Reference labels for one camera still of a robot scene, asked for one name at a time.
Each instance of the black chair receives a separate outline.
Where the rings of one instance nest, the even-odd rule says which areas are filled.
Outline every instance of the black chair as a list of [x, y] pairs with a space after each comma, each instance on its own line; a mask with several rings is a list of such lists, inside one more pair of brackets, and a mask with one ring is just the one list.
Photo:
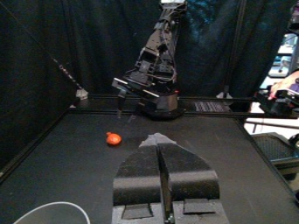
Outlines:
[[267, 159], [286, 180], [294, 180], [299, 172], [299, 134], [290, 139], [275, 132], [253, 135]]

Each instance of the equipment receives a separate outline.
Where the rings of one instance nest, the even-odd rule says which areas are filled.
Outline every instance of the equipment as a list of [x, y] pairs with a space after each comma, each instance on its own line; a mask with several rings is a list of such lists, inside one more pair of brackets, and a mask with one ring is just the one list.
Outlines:
[[178, 108], [177, 67], [174, 53], [181, 30], [182, 14], [187, 10], [183, 0], [162, 0], [163, 10], [154, 33], [141, 52], [135, 68], [127, 71], [125, 80], [114, 79], [121, 89], [118, 115], [121, 116], [127, 92], [141, 96], [133, 118], [145, 111], [155, 118], [175, 118], [185, 112]]
[[155, 133], [119, 167], [113, 224], [230, 224], [217, 172], [167, 136]]
[[299, 115], [299, 79], [290, 89], [281, 89], [275, 93], [275, 99], [269, 100], [271, 86], [266, 92], [257, 94], [257, 99], [261, 101], [261, 108], [271, 115], [278, 116], [298, 116]]

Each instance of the black tabletop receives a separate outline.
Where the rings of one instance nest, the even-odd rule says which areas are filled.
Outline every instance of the black tabletop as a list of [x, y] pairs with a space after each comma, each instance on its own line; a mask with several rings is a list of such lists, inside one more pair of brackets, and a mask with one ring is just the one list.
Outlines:
[[[219, 176], [221, 201], [231, 224], [299, 221], [286, 182], [263, 159], [239, 122], [181, 117], [155, 122], [139, 116], [69, 114], [31, 156], [0, 185], [0, 223], [16, 221], [54, 201], [78, 204], [93, 224], [111, 223], [118, 167], [149, 135], [159, 132], [205, 158]], [[107, 132], [123, 143], [111, 147]]]

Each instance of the black cloth backdrop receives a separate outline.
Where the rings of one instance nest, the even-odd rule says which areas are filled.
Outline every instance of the black cloth backdrop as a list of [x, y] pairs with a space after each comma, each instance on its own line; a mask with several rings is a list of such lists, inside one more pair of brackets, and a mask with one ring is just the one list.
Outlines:
[[[60, 1], [3, 1], [56, 59], [71, 70]], [[0, 5], [0, 171], [52, 125], [77, 88]]]
[[[295, 2], [247, 1], [238, 66], [231, 71], [235, 97], [251, 96], [266, 78]], [[215, 96], [223, 90], [238, 4], [189, 0], [175, 55], [182, 95]], [[158, 6], [159, 0], [73, 1], [82, 79], [91, 93], [117, 92], [113, 79], [135, 66], [161, 16]]]
[[[135, 66], [161, 16], [159, 1], [3, 2], [83, 87], [93, 94], [117, 93], [113, 79], [122, 78]], [[238, 2], [189, 0], [175, 56], [182, 95], [215, 96], [223, 89]], [[238, 66], [231, 71], [230, 93], [235, 97], [251, 96], [258, 90], [277, 56], [295, 2], [247, 1]], [[75, 87], [3, 6], [0, 18], [2, 169], [66, 111], [74, 101]], [[70, 37], [66, 27], [74, 28]]]

